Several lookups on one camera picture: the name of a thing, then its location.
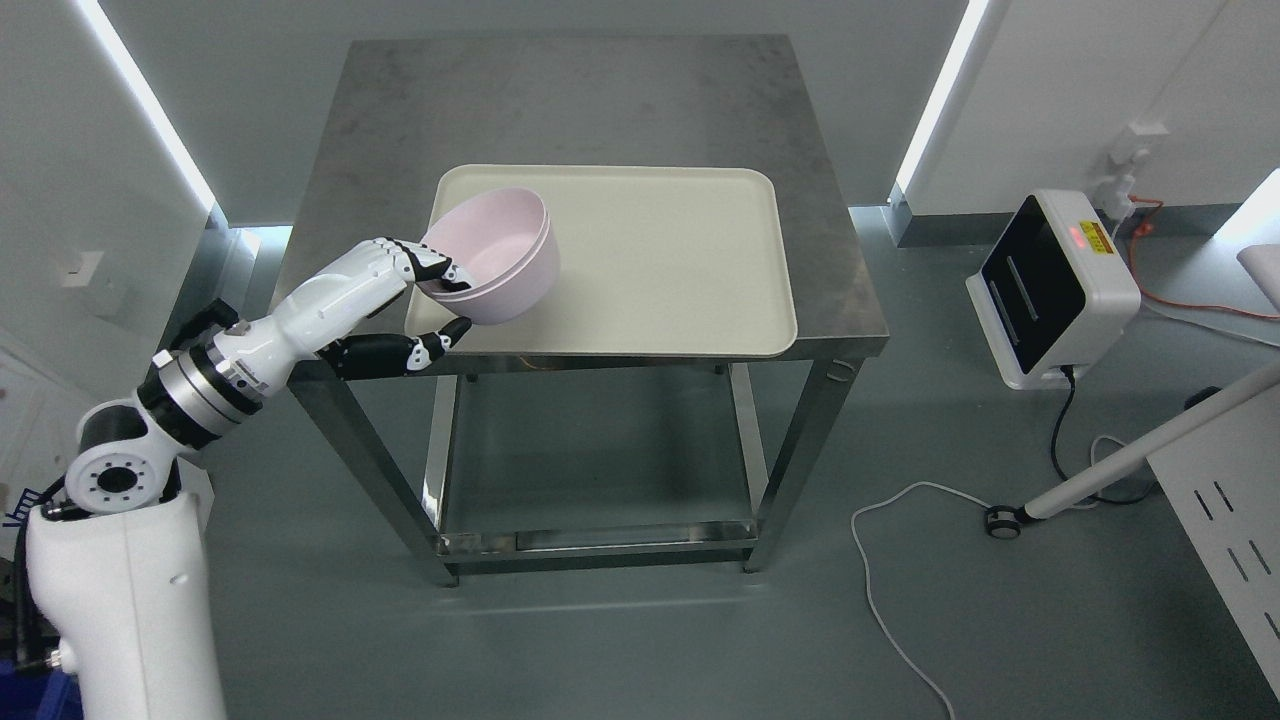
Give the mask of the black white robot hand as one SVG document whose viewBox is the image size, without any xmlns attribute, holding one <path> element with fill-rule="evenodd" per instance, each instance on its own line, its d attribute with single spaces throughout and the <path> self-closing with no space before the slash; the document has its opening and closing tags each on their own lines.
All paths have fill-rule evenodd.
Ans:
<svg viewBox="0 0 1280 720">
<path fill-rule="evenodd" d="M 293 290 L 256 322 L 270 345 L 264 345 L 256 363 L 271 379 L 285 379 L 292 368 L 317 357 L 335 345 L 337 364 L 347 378 L 372 379 L 421 372 L 443 357 L 470 329 L 466 318 L 456 318 L 443 329 L 420 336 L 349 333 L 361 320 L 375 316 L 407 290 L 420 283 L 438 283 L 445 292 L 471 290 L 474 274 L 425 245 L 375 237 L 355 245 Z"/>
</svg>

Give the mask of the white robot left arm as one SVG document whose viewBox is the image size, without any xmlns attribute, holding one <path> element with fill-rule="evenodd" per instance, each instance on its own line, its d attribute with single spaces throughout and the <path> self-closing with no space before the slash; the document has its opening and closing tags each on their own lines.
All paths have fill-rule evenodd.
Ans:
<svg viewBox="0 0 1280 720">
<path fill-rule="evenodd" d="M 87 719 L 224 719 L 205 527 L 212 495 L 183 461 L 262 406 L 227 336 L 198 310 L 133 395 L 92 407 L 70 466 L 20 520 L 12 638 L 20 673 L 77 679 Z"/>
</svg>

